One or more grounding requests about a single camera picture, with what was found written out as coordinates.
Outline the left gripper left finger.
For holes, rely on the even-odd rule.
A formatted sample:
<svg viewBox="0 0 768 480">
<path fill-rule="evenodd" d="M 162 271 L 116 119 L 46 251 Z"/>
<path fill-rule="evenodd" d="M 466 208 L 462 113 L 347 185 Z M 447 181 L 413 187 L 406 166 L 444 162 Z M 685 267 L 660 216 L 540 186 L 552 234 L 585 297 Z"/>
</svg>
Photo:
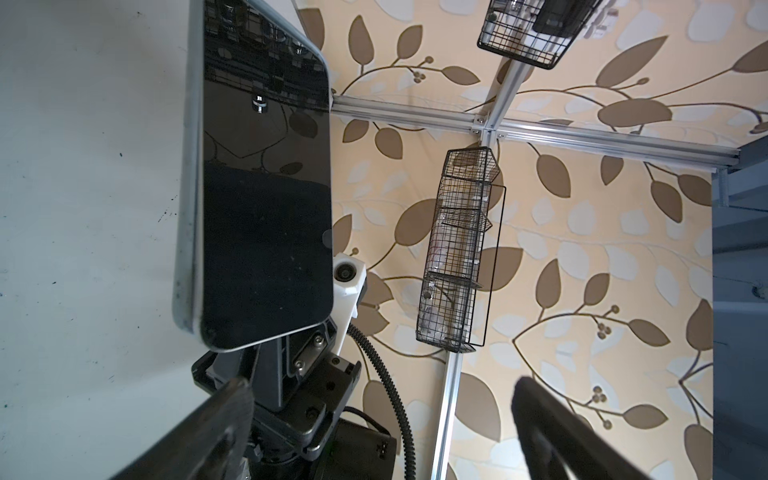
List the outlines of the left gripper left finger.
<svg viewBox="0 0 768 480">
<path fill-rule="evenodd" d="M 253 411 L 248 381 L 233 378 L 114 477 L 239 479 Z"/>
</svg>

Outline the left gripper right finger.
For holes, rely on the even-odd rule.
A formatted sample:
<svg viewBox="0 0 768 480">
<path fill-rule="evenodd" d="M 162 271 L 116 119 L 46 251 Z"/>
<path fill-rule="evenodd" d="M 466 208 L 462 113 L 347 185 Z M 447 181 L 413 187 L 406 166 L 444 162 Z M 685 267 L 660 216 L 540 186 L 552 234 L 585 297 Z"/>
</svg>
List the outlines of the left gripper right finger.
<svg viewBox="0 0 768 480">
<path fill-rule="evenodd" d="M 647 477 L 530 377 L 516 382 L 511 411 L 532 479 Z"/>
</svg>

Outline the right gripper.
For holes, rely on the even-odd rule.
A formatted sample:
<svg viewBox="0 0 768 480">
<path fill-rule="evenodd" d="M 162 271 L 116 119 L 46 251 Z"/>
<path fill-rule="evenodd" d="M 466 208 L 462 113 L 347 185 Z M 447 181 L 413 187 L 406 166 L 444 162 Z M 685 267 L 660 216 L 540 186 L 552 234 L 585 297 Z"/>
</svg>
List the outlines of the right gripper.
<svg viewBox="0 0 768 480">
<path fill-rule="evenodd" d="M 230 379 L 248 381 L 254 398 L 245 456 L 252 462 L 317 460 L 356 386 L 361 365 L 332 352 L 338 329 L 321 324 L 242 350 L 209 351 L 191 367 L 209 394 Z"/>
</svg>

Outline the black phone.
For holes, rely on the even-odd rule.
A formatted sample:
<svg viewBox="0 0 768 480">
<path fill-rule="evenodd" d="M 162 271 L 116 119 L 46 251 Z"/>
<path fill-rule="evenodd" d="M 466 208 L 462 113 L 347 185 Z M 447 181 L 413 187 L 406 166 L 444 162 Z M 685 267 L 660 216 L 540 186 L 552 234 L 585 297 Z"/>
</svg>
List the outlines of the black phone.
<svg viewBox="0 0 768 480">
<path fill-rule="evenodd" d="M 328 67 L 262 1 L 189 11 L 173 318 L 237 351 L 333 306 Z"/>
</svg>

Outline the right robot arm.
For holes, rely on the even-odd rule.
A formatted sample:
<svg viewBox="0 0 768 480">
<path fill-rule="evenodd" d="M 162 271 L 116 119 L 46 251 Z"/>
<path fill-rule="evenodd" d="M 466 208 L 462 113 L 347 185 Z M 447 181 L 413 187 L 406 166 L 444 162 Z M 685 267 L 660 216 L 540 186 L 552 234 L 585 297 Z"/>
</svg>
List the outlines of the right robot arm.
<svg viewBox="0 0 768 480">
<path fill-rule="evenodd" d="M 209 394 L 235 377 L 248 382 L 253 412 L 238 478 L 389 479 L 398 455 L 414 478 L 413 434 L 397 388 L 362 332 L 351 333 L 363 354 L 356 363 L 333 353 L 339 332 L 326 320 L 255 347 L 209 351 L 193 364 L 195 384 Z M 381 376 L 394 430 L 349 403 L 368 366 Z"/>
</svg>

